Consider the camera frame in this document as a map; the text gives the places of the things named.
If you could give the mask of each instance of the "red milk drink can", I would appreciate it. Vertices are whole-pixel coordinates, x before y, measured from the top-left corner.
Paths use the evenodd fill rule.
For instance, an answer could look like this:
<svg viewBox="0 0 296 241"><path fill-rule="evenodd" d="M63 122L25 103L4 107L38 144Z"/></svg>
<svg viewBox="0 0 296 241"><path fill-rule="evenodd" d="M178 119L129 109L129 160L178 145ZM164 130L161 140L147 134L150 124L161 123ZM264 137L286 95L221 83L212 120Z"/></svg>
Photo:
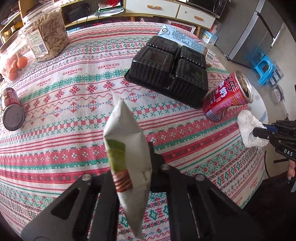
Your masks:
<svg viewBox="0 0 296 241"><path fill-rule="evenodd" d="M25 113L13 88L6 88L1 95L1 112L4 127L9 131L19 129L25 120Z"/></svg>
<svg viewBox="0 0 296 241"><path fill-rule="evenodd" d="M203 99L202 110L212 121L219 121L228 107L252 103L253 99L249 80L240 71L236 71Z"/></svg>

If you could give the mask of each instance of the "can lid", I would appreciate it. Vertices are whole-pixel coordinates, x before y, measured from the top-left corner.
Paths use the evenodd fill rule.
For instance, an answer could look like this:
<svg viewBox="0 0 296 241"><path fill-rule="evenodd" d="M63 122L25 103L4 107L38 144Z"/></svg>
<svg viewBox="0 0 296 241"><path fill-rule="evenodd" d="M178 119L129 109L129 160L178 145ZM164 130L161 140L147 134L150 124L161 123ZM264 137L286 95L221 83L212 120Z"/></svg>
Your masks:
<svg viewBox="0 0 296 241"><path fill-rule="evenodd" d="M15 131L19 129L24 123L24 120L24 110L18 104L12 104L8 106L2 114L3 125L9 131Z"/></svg>
<svg viewBox="0 0 296 241"><path fill-rule="evenodd" d="M244 97L249 103L252 103L254 100L254 92L250 81L242 72L238 70L235 72L235 77L239 82L239 87Z"/></svg>

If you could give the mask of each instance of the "glass jar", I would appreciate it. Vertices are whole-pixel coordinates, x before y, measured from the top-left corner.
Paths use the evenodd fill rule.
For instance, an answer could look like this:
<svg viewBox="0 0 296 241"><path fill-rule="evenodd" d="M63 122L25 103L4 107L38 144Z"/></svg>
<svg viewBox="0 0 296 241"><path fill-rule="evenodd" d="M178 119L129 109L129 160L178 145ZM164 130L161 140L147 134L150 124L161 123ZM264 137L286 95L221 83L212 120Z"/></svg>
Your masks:
<svg viewBox="0 0 296 241"><path fill-rule="evenodd" d="M24 17L21 29L38 62L57 57L69 44L62 9L50 1Z"/></svg>
<svg viewBox="0 0 296 241"><path fill-rule="evenodd" d="M3 45L0 48L0 54L0 72L6 80L10 81L21 77L35 60L25 36L21 35L17 35L9 45Z"/></svg>

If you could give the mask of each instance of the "round table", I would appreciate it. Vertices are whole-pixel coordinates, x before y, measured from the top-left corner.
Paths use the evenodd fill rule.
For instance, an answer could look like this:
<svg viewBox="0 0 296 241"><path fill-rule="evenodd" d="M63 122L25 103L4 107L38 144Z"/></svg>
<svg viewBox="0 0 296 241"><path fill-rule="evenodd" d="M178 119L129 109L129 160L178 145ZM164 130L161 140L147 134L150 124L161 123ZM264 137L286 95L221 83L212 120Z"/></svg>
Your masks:
<svg viewBox="0 0 296 241"><path fill-rule="evenodd" d="M71 33L55 59L37 63L14 88L25 111L17 131L0 125L0 211L22 228L84 173L109 170L103 129L113 108L111 90L127 103L155 152L182 173L203 173L240 207L264 176L263 151L246 149L231 108L219 122L202 110L124 79L134 55L161 29L160 23L110 23ZM209 90L228 73L215 59L207 69ZM165 193L151 193L143 220L146 240L169 240ZM118 240L133 238L120 208Z"/></svg>

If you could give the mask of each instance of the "orange drawer handle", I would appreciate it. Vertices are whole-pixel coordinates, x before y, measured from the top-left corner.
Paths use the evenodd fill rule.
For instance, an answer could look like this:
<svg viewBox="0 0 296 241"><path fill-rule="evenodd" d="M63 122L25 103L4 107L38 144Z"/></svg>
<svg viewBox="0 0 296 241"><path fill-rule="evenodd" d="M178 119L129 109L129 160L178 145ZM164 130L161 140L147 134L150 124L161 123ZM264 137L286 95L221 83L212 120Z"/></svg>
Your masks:
<svg viewBox="0 0 296 241"><path fill-rule="evenodd" d="M197 20L200 20L200 21L204 21L203 18L200 18L200 17L198 17L198 16L194 16L194 18L197 19Z"/></svg>
<svg viewBox="0 0 296 241"><path fill-rule="evenodd" d="M162 10L161 7L158 7L158 6L152 6L152 5L147 5L148 8L151 8L151 9L157 9L157 10Z"/></svg>

